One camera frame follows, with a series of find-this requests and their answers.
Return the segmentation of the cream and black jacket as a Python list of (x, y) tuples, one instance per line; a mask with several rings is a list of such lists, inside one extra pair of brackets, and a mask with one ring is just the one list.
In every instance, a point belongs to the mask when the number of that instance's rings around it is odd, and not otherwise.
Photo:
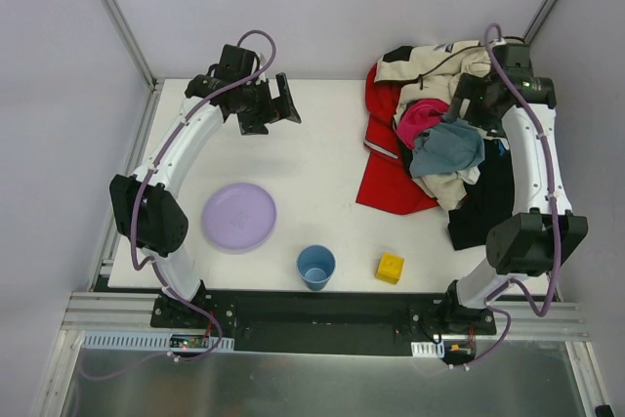
[[(367, 106), (382, 106), (382, 121), (387, 134), (393, 131), (399, 144), (407, 146), (396, 131), (410, 104), (425, 100), (446, 111), (451, 103), (462, 73), (484, 77), (490, 70), (490, 58), (479, 41), (461, 41), (437, 46), (402, 46), (385, 54), (372, 67), (367, 78)], [(367, 129), (365, 144), (392, 161), (399, 160), (399, 144), (388, 144), (382, 137), (374, 140), (374, 131)], [(442, 176), (409, 177), (427, 196), (445, 211), (456, 209), (466, 196), (464, 183), (475, 184), (477, 168), (460, 172), (443, 172)]]

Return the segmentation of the grey-blue cloth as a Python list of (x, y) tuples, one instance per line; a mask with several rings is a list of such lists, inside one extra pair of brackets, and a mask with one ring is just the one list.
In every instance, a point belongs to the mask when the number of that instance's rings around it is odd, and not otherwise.
[(441, 122), (414, 141), (409, 172), (413, 178), (472, 169), (485, 158), (481, 135), (462, 122)]

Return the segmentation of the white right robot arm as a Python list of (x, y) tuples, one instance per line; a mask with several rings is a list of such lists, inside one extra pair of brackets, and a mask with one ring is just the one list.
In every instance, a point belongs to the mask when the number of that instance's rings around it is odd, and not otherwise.
[(546, 78), (462, 74), (451, 102), (454, 116), (507, 140), (514, 177), (509, 219), (488, 232), (485, 258), (453, 281), (435, 308), (439, 324), (453, 332), (480, 328), (489, 306), (525, 281), (550, 276), (541, 313), (551, 305), (564, 262), (588, 233), (588, 221), (569, 202), (555, 142), (555, 92)]

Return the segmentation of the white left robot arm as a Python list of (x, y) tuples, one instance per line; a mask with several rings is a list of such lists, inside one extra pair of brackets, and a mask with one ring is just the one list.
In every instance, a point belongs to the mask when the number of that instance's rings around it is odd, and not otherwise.
[(116, 175), (109, 184), (116, 228), (130, 243), (134, 270), (151, 267), (174, 299), (192, 300), (202, 284), (184, 247), (189, 221), (178, 203), (187, 173), (231, 115), (243, 135), (265, 135), (282, 119), (300, 122), (286, 75), (278, 73), (275, 83), (276, 96), (263, 75), (232, 84), (195, 76), (159, 144), (130, 175)]

